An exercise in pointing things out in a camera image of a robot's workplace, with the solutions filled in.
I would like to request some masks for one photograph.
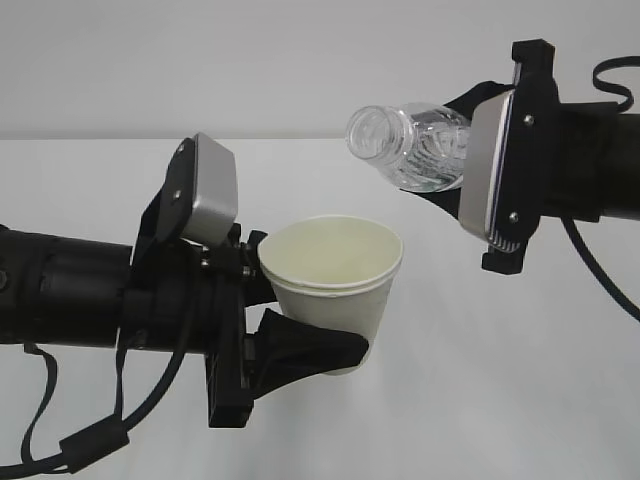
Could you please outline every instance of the white wall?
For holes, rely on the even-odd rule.
[[[239,220],[273,232],[319,213],[393,227],[406,257],[368,362],[256,403],[244,430],[209,430],[202,359],[187,359],[132,444],[78,478],[329,480],[636,479],[640,326],[590,277],[558,222],[543,222],[525,273],[480,269],[483,245],[423,200],[397,192],[340,141],[224,141],[236,153]],[[133,242],[177,141],[0,142],[0,221],[12,228]],[[620,286],[640,298],[640,229],[582,227]],[[251,312],[255,321],[261,309]],[[60,383],[36,456],[110,413],[113,352],[50,348]],[[126,406],[166,354],[133,352]],[[0,464],[19,458],[44,366],[0,348]]]
[[[557,48],[563,99],[637,55],[618,0],[4,0],[0,138],[340,137],[366,104],[509,82],[511,43]],[[640,74],[622,79],[640,91]]]

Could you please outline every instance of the black cable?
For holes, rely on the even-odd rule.
[[[598,78],[598,75],[600,75],[602,72],[606,72],[607,70],[615,70],[617,68],[623,67],[640,67],[640,56],[619,57],[605,60],[604,62],[596,65],[596,68],[593,69],[592,77],[593,86],[598,90],[607,93],[614,93],[616,95],[622,95],[623,97],[627,98],[624,102],[618,105],[618,111],[620,113],[626,112],[633,106],[633,93],[631,93],[631,90],[623,85],[600,80]]]
[[[197,302],[192,301],[191,294],[193,294],[198,269],[192,247],[186,242],[181,243],[180,245],[185,249],[185,256],[187,257],[188,281],[185,290],[185,304],[189,305],[189,311],[183,320],[176,348],[171,354],[169,363],[160,377],[160,380],[158,380],[158,383],[153,388],[149,396],[124,420],[124,425],[127,431],[133,430],[160,402],[164,394],[169,390],[171,383],[180,369],[182,360],[187,353],[189,337],[191,336],[191,330],[196,317]],[[0,467],[0,480],[14,480],[34,475],[48,474],[64,466],[64,457],[62,453],[58,453],[40,460],[34,460],[28,464],[23,463]]]
[[[194,290],[196,286],[196,277],[199,272],[200,263],[197,262],[194,254],[193,248],[188,243],[181,244],[186,252],[186,262],[187,262],[187,285],[185,287],[185,300],[182,311],[188,309],[187,314],[182,322],[182,328],[180,330],[180,335],[178,337],[178,342],[176,344],[176,348],[169,359],[169,363],[165,368],[160,380],[153,388],[149,396],[136,408],[127,418],[124,419],[124,425],[127,431],[131,431],[138,425],[142,420],[145,419],[149,413],[155,408],[155,406],[160,402],[162,397],[169,387],[171,383],[175,379],[178,370],[180,369],[180,365],[182,365],[182,361],[184,360],[184,356],[187,353],[187,349],[189,346],[189,338],[191,337],[191,330],[193,329],[193,324],[195,323],[195,317],[197,314],[197,304],[193,298]]]
[[[609,278],[606,272],[602,269],[593,254],[589,251],[587,245],[584,243],[573,219],[561,218],[561,220],[562,225],[564,225],[564,229],[567,231],[567,235],[569,235],[571,243],[573,243],[578,255],[580,255],[580,258],[582,258],[582,261],[585,263],[587,268],[591,273],[593,273],[593,276],[596,277],[596,280],[600,282],[600,285],[602,285],[607,293],[611,295],[611,298],[613,298],[625,312],[640,322],[640,308],[629,300],[629,298],[616,286],[615,283],[613,283],[613,280],[611,280],[611,278]]]
[[[20,446],[20,457],[22,458],[22,462],[25,464],[29,464],[33,462],[33,455],[31,454],[31,439],[33,437],[33,430],[35,429],[38,420],[40,420],[40,417],[42,417],[45,410],[49,406],[49,403],[53,398],[53,393],[56,389],[56,384],[58,383],[58,362],[53,355],[45,352],[41,348],[38,348],[35,343],[25,343],[24,352],[30,355],[42,357],[47,368],[47,383],[45,386],[44,395],[42,396],[42,401],[40,402],[40,406],[38,407],[33,420],[29,424],[29,427],[22,437],[22,445]],[[68,470],[66,468],[63,468],[60,470],[52,471],[50,473],[68,473]]]

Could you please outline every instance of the transparent plastic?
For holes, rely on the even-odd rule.
[[[426,193],[462,183],[469,130],[465,117],[439,105],[367,106],[349,120],[346,141],[395,186]]]

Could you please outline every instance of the bolt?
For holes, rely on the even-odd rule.
[[[0,270],[0,292],[9,286],[9,274],[4,270]]]

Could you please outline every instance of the paper cup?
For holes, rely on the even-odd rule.
[[[262,270],[282,313],[362,335],[369,351],[360,365],[371,351],[402,254],[402,240],[388,227],[343,215],[303,220],[258,245]]]

